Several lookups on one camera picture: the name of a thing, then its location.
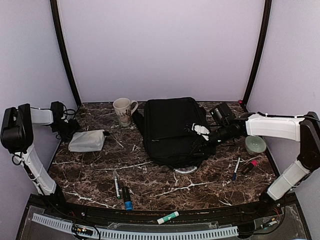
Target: perforated metal strip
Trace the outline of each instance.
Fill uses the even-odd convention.
[[[68,220],[59,220],[46,215],[34,213],[32,221],[61,232],[69,234],[72,233],[72,222]],[[97,227],[97,229],[101,234],[102,240],[213,240],[238,236],[237,226],[205,231],[166,233],[116,231],[99,227]],[[95,229],[92,230],[93,235],[91,236],[91,239],[98,239],[99,236],[97,231]]]

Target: red marker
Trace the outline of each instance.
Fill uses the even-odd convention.
[[[242,170],[242,174],[246,175],[248,172],[251,171],[251,169],[253,169],[256,165],[258,164],[257,160],[253,160],[252,162],[250,162],[249,164],[247,164],[244,169]]]

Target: printed design on mug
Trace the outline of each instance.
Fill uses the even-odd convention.
[[[131,111],[129,109],[126,109],[125,112],[119,112],[119,118],[120,118],[120,121],[123,122],[124,124],[130,122]]]

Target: robotic arm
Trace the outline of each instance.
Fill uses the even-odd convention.
[[[63,103],[56,101],[51,103],[50,109],[32,108],[28,103],[8,108],[4,112],[0,135],[2,145],[13,154],[13,163],[22,165],[40,195],[58,205],[64,205],[66,200],[38,158],[32,124],[50,126],[52,132],[57,132],[63,141],[67,141],[80,126],[74,119],[67,120],[68,113],[64,107]]]
[[[202,135],[206,144],[212,147],[241,136],[266,136],[300,142],[297,159],[260,195],[260,203],[265,207],[297,187],[320,167],[320,123],[314,112],[303,116],[276,116],[259,112],[236,117],[227,104],[222,103],[210,113],[222,127],[208,133],[204,126],[193,124],[191,130]]]

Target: white wall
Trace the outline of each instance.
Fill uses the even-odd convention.
[[[273,1],[265,47],[249,111],[320,116],[320,1]],[[300,144],[267,139],[283,172],[300,152]],[[297,189],[313,239],[320,239],[320,170]]]
[[[0,122],[6,108],[30,103],[49,108],[61,101],[75,108],[59,52],[50,1],[0,1]],[[50,127],[35,127],[36,151],[47,168],[59,141]],[[34,185],[21,166],[14,166],[0,144],[0,235],[16,238]]]
[[[61,0],[83,102],[245,93],[264,0]]]

